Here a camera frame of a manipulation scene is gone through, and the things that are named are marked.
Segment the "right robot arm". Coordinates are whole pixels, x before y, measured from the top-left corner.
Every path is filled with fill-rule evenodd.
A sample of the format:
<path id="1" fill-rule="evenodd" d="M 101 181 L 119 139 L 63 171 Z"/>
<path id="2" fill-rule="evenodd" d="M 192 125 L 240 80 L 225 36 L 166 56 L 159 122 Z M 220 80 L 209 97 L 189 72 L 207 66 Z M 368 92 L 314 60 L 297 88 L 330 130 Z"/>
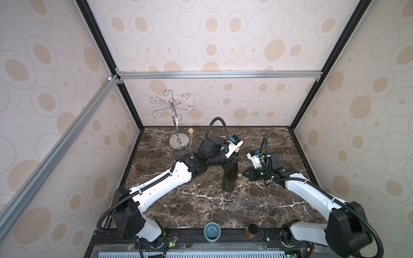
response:
<path id="1" fill-rule="evenodd" d="M 243 176 L 250 181 L 263 180 L 265 185 L 282 186 L 300 196 L 327 221 L 319 224 L 292 220 L 284 224 L 282 237 L 285 246 L 295 241 L 308 241 L 328 246 L 342 258 L 358 258 L 361 249 L 376 243 L 375 257 L 384 256 L 383 243 L 367 221 L 365 211 L 359 203 L 345 202 L 329 194 L 292 167 L 285 167 L 279 154 L 268 150 L 266 137 L 263 138 L 260 148 L 249 152 L 247 158 L 253 166 L 243 172 Z"/>

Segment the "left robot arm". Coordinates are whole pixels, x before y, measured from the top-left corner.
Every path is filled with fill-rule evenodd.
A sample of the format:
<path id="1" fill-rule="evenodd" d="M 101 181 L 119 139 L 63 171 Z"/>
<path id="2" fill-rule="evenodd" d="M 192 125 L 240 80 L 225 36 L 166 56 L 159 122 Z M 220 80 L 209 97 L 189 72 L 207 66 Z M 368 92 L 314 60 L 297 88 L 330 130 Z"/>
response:
<path id="1" fill-rule="evenodd" d="M 97 230 L 109 232 L 102 226 L 107 217 L 111 217 L 123 239 L 134 237 L 155 242 L 164 236 L 163 229 L 156 221 L 144 215 L 144 212 L 158 199 L 204 174 L 209 167 L 221 166 L 226 172 L 238 162 L 236 150 L 243 144 L 237 135 L 225 133 L 221 138 L 206 132 L 200 147 L 173 161 L 172 166 L 157 177 L 131 189 L 119 187 L 112 199 L 111 206 L 97 222 Z"/>

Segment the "dark green wine bottle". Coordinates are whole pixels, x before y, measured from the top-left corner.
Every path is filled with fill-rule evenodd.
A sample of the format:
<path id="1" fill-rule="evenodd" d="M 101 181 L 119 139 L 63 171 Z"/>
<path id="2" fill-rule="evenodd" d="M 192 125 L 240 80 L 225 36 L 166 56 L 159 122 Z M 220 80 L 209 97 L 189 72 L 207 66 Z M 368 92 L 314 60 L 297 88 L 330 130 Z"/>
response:
<path id="1" fill-rule="evenodd" d="M 221 165 L 223 172 L 222 189 L 225 192 L 234 190 L 238 178 L 238 161 L 240 148 L 237 147 L 235 152 L 230 156 L 228 162 Z"/>

